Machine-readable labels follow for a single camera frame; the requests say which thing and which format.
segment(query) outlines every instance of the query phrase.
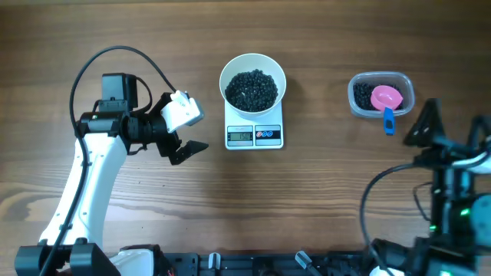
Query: wood grain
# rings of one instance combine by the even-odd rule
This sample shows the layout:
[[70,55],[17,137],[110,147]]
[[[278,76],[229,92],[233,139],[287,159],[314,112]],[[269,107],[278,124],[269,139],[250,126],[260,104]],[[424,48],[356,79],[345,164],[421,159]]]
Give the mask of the wood grain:
[[[155,146],[127,158],[107,211],[105,251],[141,243],[199,253],[359,249],[363,189],[418,153],[401,141],[424,101],[442,99],[447,133],[459,141],[474,115],[489,112],[489,11],[486,1],[423,0],[1,7],[0,274],[14,273],[18,246],[33,245],[56,209],[74,154],[68,94],[100,49],[126,44],[152,57],[206,111],[181,137],[210,145],[181,166]],[[284,149],[224,147],[219,74],[248,52],[267,54],[287,74]],[[385,136],[379,120],[351,115],[348,81],[364,71],[402,71],[416,87],[417,104],[398,118],[396,136]],[[142,77],[154,98],[169,90],[142,58],[107,53],[82,78],[77,116],[101,96],[109,72]],[[425,235],[410,189],[428,179],[406,171],[378,185],[368,205],[374,237],[410,245]],[[489,184],[479,179],[478,188],[491,191]]]

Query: blue handle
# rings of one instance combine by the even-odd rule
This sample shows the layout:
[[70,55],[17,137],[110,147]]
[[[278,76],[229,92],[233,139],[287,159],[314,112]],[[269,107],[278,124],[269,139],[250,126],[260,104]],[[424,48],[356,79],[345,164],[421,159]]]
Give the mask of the blue handle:
[[392,109],[385,107],[384,111],[384,130],[387,135],[394,135],[396,133],[396,120],[394,119],[394,112]]

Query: clear plastic container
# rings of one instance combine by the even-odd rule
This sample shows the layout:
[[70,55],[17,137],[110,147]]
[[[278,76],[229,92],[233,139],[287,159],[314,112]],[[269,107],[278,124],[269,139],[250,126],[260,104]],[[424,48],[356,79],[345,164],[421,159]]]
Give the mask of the clear plastic container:
[[366,72],[354,76],[348,85],[348,100],[351,112],[356,117],[363,118],[384,118],[384,113],[378,110],[363,110],[354,101],[353,86],[356,83],[366,83],[370,85],[393,84],[399,87],[402,95],[402,109],[394,110],[394,116],[401,116],[414,107],[413,83],[405,74],[398,72]]

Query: white scale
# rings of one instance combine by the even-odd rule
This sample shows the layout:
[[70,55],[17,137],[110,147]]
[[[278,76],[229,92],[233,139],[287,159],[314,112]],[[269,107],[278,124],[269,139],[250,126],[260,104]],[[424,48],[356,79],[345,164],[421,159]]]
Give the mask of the white scale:
[[225,147],[228,150],[271,150],[283,147],[282,103],[252,119],[242,118],[225,103]]

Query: plastic container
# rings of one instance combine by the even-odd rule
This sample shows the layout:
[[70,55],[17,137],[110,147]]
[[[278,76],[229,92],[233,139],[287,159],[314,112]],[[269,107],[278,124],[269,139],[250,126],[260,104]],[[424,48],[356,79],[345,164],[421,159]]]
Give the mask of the plastic container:
[[403,97],[403,108],[401,110],[394,110],[394,116],[404,115],[414,107],[413,83],[405,74],[398,72],[366,72],[354,76],[348,85],[348,100],[350,102],[351,112],[356,117],[384,118],[384,112],[379,110],[363,110],[356,104],[354,101],[353,86],[357,83],[370,85],[393,84],[399,87],[400,94]]
[[[259,112],[247,112],[242,111],[232,104],[230,104],[225,96],[225,89],[229,85],[230,81],[238,74],[242,72],[250,72],[255,69],[262,70],[265,75],[271,75],[276,87],[278,88],[278,96],[276,97],[275,103],[272,107],[267,110]],[[282,101],[283,96],[285,96],[286,91],[286,76],[285,72],[279,64],[272,58],[265,56],[264,54],[243,54],[232,59],[222,70],[220,74],[220,92],[222,92],[222,97],[238,115],[243,118],[253,118],[259,117],[276,107],[276,105]]]

